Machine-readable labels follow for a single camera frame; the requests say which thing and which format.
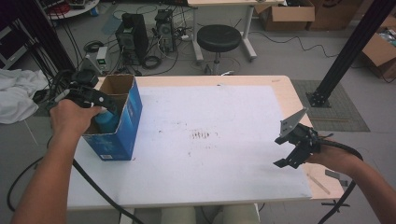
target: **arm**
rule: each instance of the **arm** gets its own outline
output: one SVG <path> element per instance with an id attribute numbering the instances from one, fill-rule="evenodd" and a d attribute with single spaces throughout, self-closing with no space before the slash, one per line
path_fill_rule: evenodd
<path id="1" fill-rule="evenodd" d="M 78 139 L 100 107 L 80 108 L 62 100 L 50 111 L 49 149 L 22 195 L 11 223 L 65 223 L 67 193 Z"/>
<path id="2" fill-rule="evenodd" d="M 359 186 L 381 223 L 396 220 L 396 191 L 375 169 L 337 147 L 322 146 L 307 162 L 322 164 L 350 176 Z"/>

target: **hand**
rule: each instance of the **hand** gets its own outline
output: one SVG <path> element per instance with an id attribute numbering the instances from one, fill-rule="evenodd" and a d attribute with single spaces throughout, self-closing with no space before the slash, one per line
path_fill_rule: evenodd
<path id="1" fill-rule="evenodd" d="M 341 148 L 321 145 L 320 153 L 312 154 L 305 162 L 321 164 L 335 172 L 351 176 L 355 164 L 361 160 Z"/>
<path id="2" fill-rule="evenodd" d="M 81 108 L 73 101 L 62 100 L 49 111 L 53 134 L 79 138 L 90 127 L 91 118 L 100 111 L 100 106 Z"/>

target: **blue cardboard box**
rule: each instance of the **blue cardboard box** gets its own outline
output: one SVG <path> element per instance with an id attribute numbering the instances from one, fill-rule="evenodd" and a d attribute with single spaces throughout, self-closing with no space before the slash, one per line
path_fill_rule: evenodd
<path id="1" fill-rule="evenodd" d="M 143 107 L 134 76 L 106 76 L 99 90 L 116 101 L 120 123 L 114 133 L 100 133 L 93 119 L 83 138 L 102 161 L 129 161 Z"/>

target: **desk leg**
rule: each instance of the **desk leg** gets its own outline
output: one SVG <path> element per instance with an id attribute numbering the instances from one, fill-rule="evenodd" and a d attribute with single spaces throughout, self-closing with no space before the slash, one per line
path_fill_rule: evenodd
<path id="1" fill-rule="evenodd" d="M 125 210 L 131 214 L 134 213 L 134 208 L 125 208 Z M 131 220 L 129 217 L 127 217 L 125 215 L 121 215 L 120 224 L 133 224 L 133 223 L 134 223 L 134 221 Z"/>
<path id="2" fill-rule="evenodd" d="M 192 46 L 194 47 L 195 58 L 196 58 L 197 62 L 201 63 L 201 62 L 204 61 L 204 56 L 202 56 L 201 47 L 198 45 L 198 42 L 197 42 L 197 33 L 198 33 L 197 10 L 198 10 L 198 7 L 195 7 L 194 10 L 193 10 L 193 18 L 192 18 L 192 29 L 193 29 Z"/>
<path id="3" fill-rule="evenodd" d="M 254 6 L 248 6 L 247 8 L 247 17 L 246 17 L 246 23 L 245 23 L 245 30 L 243 33 L 241 33 L 242 35 L 242 42 L 245 45 L 245 47 L 247 48 L 247 53 L 249 56 L 250 61 L 252 62 L 253 59 L 257 58 L 257 54 L 256 51 L 254 51 L 253 47 L 251 46 L 250 41 L 248 40 L 248 32 L 250 29 L 250 23 L 251 23 L 251 18 L 253 16 L 253 10 L 254 10 Z"/>

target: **black stool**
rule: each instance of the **black stool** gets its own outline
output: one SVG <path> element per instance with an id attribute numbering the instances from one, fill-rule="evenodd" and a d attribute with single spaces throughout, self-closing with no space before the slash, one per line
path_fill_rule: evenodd
<path id="1" fill-rule="evenodd" d="M 241 40 L 239 31 L 228 25 L 207 25 L 198 31 L 198 45 L 207 51 L 216 52 L 213 72 L 211 72 L 213 75 L 219 74 L 220 54 L 236 49 Z"/>

